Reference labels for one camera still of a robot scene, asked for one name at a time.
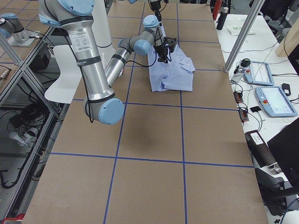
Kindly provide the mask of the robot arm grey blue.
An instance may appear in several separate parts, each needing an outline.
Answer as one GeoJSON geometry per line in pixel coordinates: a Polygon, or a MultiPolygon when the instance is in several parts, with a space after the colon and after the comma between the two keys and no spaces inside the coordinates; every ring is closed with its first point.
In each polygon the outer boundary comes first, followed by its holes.
{"type": "Polygon", "coordinates": [[[146,16],[141,34],[122,39],[107,67],[103,67],[92,30],[93,0],[40,0],[38,3],[40,22],[68,33],[85,85],[86,115],[90,121],[97,120],[106,125],[117,123],[122,119],[124,105],[115,97],[111,86],[132,52],[146,55],[152,47],[162,46],[163,33],[157,17],[146,16]]]}
{"type": "Polygon", "coordinates": [[[116,81],[132,52],[145,56],[154,49],[155,62],[168,63],[171,61],[170,53],[174,51],[177,39],[163,35],[162,24],[155,15],[146,16],[142,24],[144,30],[140,35],[120,40],[116,53],[112,55],[106,66],[105,75],[109,86],[116,81]]]}

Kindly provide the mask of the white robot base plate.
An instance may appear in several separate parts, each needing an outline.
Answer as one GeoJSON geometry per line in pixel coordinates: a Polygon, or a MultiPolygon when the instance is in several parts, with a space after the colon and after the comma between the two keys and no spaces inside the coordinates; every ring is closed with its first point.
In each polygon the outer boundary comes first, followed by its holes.
{"type": "Polygon", "coordinates": [[[55,46],[53,51],[60,75],[44,96],[52,102],[70,104],[82,75],[69,45],[55,46]]]}

